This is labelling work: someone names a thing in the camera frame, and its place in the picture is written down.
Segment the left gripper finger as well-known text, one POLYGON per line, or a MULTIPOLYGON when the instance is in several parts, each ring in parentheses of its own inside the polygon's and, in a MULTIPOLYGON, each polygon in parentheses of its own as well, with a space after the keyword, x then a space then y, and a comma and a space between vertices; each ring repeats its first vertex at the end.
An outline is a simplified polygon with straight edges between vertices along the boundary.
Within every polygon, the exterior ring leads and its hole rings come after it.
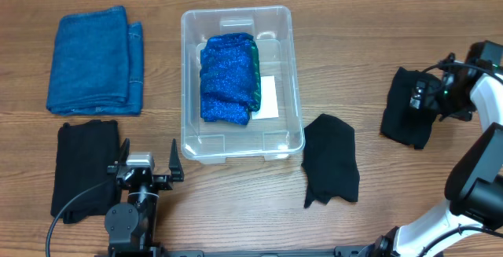
POLYGON ((117 165, 125 165, 127 161, 127 157, 129 156, 130 152, 130 139, 126 138, 123 141, 123 144, 119 148, 119 154, 116 160, 117 165))
POLYGON ((184 178, 184 171, 182 169, 181 160, 178 155, 177 142, 175 139, 173 139, 171 143, 169 169, 171 171, 172 178, 184 178))

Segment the black cloth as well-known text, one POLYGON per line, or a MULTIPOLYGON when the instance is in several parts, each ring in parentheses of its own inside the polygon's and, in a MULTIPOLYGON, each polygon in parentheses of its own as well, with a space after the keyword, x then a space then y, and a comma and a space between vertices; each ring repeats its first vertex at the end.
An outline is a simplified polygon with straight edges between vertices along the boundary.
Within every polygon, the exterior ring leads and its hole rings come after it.
POLYGON ((121 191, 107 174, 119 154, 115 120, 65 123, 57 135, 55 181, 50 214, 61 213, 65 224, 105 215, 119 203, 121 191))
POLYGON ((431 135, 438 110, 424 103, 419 108, 410 105, 417 81, 424 81, 428 91, 436 90, 440 80, 428 73, 408 71, 400 67, 395 73, 387 96, 380 132, 386 137, 423 149, 431 135))
POLYGON ((304 207, 327 204, 333 197, 356 203, 360 174, 354 128, 335 116, 321 114, 304 128, 302 167, 307 176, 304 207))

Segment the clear plastic container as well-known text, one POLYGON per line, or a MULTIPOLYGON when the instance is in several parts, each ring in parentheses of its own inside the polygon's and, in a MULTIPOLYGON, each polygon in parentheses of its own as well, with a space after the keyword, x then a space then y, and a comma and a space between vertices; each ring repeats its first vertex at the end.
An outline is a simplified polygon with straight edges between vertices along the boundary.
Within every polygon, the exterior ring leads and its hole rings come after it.
POLYGON ((297 79, 292 15, 285 6, 193 9, 181 18, 181 150, 203 164, 231 157, 261 156, 281 160, 305 145, 297 79), (200 51, 216 35, 246 32, 259 50, 261 76, 275 78, 279 117, 246 126, 200 117, 200 51))

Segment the blue sparkly cloth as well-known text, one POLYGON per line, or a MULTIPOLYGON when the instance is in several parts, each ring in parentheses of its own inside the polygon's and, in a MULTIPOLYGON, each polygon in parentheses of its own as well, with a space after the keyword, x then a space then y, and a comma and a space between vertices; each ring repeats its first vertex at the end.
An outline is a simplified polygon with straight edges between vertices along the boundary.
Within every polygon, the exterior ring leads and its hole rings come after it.
POLYGON ((246 126, 261 105, 259 50, 248 33, 216 35, 200 51, 200 117, 246 126))

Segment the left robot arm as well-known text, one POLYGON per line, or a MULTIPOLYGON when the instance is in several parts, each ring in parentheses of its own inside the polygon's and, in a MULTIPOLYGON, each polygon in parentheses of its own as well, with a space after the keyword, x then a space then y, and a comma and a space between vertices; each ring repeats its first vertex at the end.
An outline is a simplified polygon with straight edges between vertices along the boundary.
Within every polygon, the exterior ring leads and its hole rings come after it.
POLYGON ((109 236, 109 256, 165 256, 166 249, 154 241, 159 192, 170 191, 185 175, 177 142, 171 143, 169 174, 155 174, 150 152, 130 152, 125 139, 118 159, 108 167, 120 190, 128 192, 127 201, 112 206, 105 215, 109 236))

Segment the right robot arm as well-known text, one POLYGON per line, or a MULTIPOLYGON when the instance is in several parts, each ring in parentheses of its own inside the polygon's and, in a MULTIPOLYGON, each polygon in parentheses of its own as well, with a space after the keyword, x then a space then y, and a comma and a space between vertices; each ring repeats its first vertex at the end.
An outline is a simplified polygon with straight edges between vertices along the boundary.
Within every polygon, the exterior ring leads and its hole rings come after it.
POLYGON ((352 256, 441 256, 445 249, 477 233, 495 237, 502 226, 502 46, 472 44, 465 61, 454 53, 412 80, 392 83, 388 94, 398 130, 429 130, 435 119, 468 122, 479 115, 482 135, 451 171, 444 200, 406 226, 395 227, 352 256))

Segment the folded blue denim cloth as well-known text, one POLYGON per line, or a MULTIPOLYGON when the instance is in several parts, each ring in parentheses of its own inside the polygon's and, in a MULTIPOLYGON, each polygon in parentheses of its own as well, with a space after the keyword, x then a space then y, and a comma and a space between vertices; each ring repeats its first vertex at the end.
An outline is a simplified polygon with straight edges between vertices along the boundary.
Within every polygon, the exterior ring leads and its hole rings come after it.
POLYGON ((142 24, 130 24, 123 6, 67 15, 54 41, 46 109, 61 116, 138 116, 144 64, 142 24))

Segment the white paper label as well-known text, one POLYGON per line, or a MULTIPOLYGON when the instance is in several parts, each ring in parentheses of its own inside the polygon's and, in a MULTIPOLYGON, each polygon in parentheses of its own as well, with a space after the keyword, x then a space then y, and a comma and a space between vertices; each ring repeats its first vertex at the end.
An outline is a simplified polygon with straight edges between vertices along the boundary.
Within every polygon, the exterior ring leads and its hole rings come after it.
POLYGON ((253 120, 279 117, 275 78, 273 75, 261 77, 261 105, 251 113, 253 120))

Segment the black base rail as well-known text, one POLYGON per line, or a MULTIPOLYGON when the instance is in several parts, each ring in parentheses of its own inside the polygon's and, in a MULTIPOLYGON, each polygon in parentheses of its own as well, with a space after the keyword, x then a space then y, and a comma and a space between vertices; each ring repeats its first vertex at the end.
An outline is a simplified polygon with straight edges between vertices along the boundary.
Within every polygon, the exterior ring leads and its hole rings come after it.
POLYGON ((166 251, 160 253, 133 252, 133 253, 104 253, 96 257, 112 256, 161 256, 161 257, 371 257, 378 256, 373 253, 374 245, 337 246, 334 249, 303 249, 286 251, 166 251))

